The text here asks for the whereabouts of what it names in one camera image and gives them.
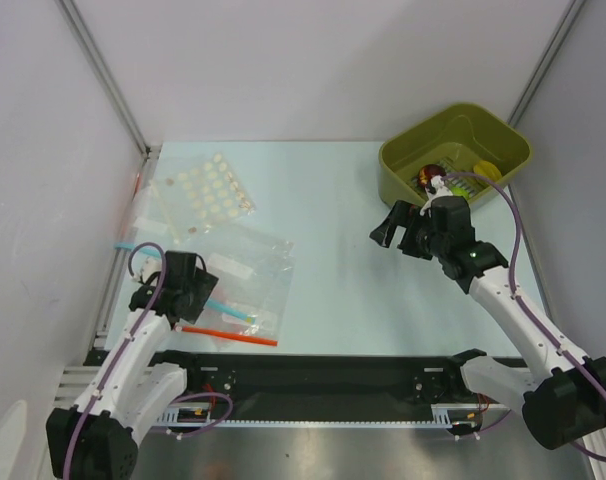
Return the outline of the clear bag with round dots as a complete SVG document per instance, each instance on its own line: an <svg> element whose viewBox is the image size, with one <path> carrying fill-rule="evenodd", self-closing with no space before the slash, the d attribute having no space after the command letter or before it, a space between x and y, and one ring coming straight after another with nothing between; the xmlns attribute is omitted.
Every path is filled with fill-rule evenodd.
<svg viewBox="0 0 606 480"><path fill-rule="evenodd" d="M130 235L180 245L254 210L248 190L222 153L170 157L135 195Z"/></svg>

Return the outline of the red apple toy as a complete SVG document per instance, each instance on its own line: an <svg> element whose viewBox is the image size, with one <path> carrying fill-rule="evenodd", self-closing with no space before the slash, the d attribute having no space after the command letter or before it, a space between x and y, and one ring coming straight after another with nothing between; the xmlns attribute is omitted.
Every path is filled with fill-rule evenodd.
<svg viewBox="0 0 606 480"><path fill-rule="evenodd" d="M438 164L427 164L419 170L419 172L416 176L417 185L421 189L425 190L431 184L431 180L433 177L435 177L435 176L443 177L446 175L447 175L447 172L442 166L440 166Z"/></svg>

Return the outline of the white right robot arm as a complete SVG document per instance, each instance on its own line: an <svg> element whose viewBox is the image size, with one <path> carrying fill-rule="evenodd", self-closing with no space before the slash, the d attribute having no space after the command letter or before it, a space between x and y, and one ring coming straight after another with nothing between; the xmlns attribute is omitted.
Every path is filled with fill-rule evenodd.
<svg viewBox="0 0 606 480"><path fill-rule="evenodd" d="M519 371L470 353L444 376L452 399L467 401L481 393L498 401L519 414L548 450L606 428L606 358L590 358L523 294L506 258L493 244L477 240L464 198L435 198L426 209L399 200L369 237L387 248L398 228L404 230L399 250L436 259L490 314L527 366Z"/></svg>

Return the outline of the clear bag blue zipper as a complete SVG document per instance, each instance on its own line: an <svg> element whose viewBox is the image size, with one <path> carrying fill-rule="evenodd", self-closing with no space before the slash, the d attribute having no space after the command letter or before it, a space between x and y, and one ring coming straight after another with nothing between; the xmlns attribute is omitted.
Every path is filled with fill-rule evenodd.
<svg viewBox="0 0 606 480"><path fill-rule="evenodd" d="M198 253L205 260L209 273L223 282L270 285L290 284L294 273L292 244L255 229L230 223L200 233L180 245L153 241L164 250ZM136 242L145 242L136 237Z"/></svg>

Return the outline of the green lime toy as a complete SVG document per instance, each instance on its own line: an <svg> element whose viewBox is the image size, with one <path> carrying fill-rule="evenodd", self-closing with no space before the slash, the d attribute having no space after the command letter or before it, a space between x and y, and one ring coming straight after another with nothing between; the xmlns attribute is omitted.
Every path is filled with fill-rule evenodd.
<svg viewBox="0 0 606 480"><path fill-rule="evenodd" d="M452 180L449 184L449 189L454 195L471 199L477 194L475 187L467 181Z"/></svg>

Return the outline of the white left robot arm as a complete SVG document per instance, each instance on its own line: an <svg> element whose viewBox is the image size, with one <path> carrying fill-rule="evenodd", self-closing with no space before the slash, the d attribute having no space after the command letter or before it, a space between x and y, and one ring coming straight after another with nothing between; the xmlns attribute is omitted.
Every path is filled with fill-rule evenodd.
<svg viewBox="0 0 606 480"><path fill-rule="evenodd" d="M138 289L116 345L80 395L56 407L46 421L52 472L57 479L128 479L139 447L176 398L203 388L189 366L152 357L181 320L196 321L218 279L201 255L163 251L132 276Z"/></svg>

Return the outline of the aluminium frame rail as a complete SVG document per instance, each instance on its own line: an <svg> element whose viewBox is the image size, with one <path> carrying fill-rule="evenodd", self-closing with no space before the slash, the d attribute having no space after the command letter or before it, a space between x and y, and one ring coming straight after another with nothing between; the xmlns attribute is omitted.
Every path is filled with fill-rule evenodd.
<svg viewBox="0 0 606 480"><path fill-rule="evenodd" d="M64 409L73 405L99 372L96 366L69 366L66 367L57 387L53 406Z"/></svg>

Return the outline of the clear bag red zipper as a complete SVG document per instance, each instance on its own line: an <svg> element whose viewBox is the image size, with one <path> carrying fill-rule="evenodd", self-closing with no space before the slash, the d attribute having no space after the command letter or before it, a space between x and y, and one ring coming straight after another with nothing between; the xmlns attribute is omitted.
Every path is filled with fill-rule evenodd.
<svg viewBox="0 0 606 480"><path fill-rule="evenodd" d="M267 347L278 345L289 287L221 281L195 321L181 320L176 330Z"/></svg>

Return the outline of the olive green plastic bin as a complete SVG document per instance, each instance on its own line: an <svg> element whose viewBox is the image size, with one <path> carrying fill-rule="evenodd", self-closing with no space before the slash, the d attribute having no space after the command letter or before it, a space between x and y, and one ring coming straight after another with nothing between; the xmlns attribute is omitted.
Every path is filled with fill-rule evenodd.
<svg viewBox="0 0 606 480"><path fill-rule="evenodd" d="M378 193L388 206L397 200L423 205L419 174L428 165L448 174L494 166L501 174L496 183L504 186L531 157L526 138L502 119L477 104L455 103L383 143Z"/></svg>

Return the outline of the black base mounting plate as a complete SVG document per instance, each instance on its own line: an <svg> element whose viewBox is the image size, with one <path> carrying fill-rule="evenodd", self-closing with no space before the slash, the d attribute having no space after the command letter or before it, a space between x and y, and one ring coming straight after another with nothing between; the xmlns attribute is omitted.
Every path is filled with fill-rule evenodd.
<svg viewBox="0 0 606 480"><path fill-rule="evenodd" d="M453 357L196 354L167 350L150 363L188 372L190 393L228 395L234 420L426 420L436 404L473 404Z"/></svg>

